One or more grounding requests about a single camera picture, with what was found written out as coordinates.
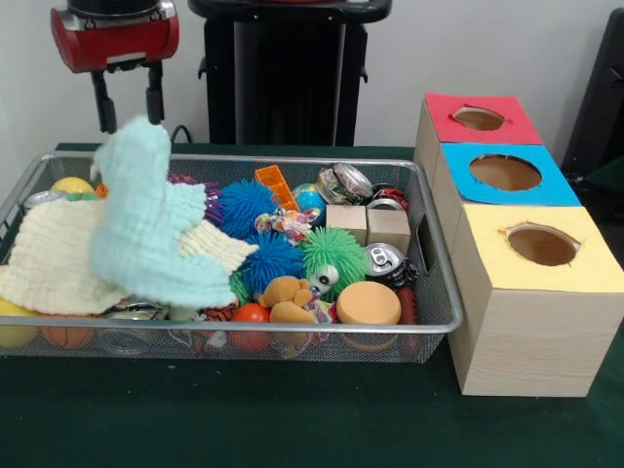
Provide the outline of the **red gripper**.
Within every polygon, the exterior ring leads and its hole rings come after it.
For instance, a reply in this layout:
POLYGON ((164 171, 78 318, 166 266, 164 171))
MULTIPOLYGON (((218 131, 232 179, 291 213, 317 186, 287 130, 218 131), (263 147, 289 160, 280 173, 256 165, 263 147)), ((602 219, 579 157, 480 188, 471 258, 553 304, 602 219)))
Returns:
POLYGON ((88 18, 69 9, 50 11, 52 34, 59 55, 74 73, 92 72, 97 116, 103 133, 114 134, 117 120, 102 71, 124 63, 143 63, 148 69, 147 116, 152 125, 165 119, 162 92, 163 65, 179 42, 176 8, 158 7, 138 17, 88 18))

